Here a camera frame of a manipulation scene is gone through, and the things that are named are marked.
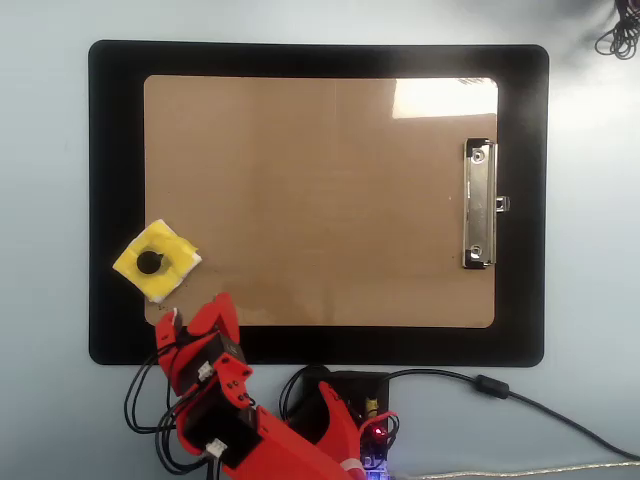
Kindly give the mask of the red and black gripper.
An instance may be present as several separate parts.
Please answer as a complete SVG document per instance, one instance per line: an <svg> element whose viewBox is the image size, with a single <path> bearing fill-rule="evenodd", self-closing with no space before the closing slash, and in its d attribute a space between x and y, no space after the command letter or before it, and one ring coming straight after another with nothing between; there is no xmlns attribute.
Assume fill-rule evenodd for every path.
<svg viewBox="0 0 640 480"><path fill-rule="evenodd" d="M247 399L246 380L253 370L245 362L240 345L229 338L240 336L231 295L218 294L190 321L187 331L193 336L204 336L178 339L181 329L182 317L177 308L164 314L155 325L158 364L166 374L173 393L183 396L197 386L212 382L220 384L227 399Z"/></svg>

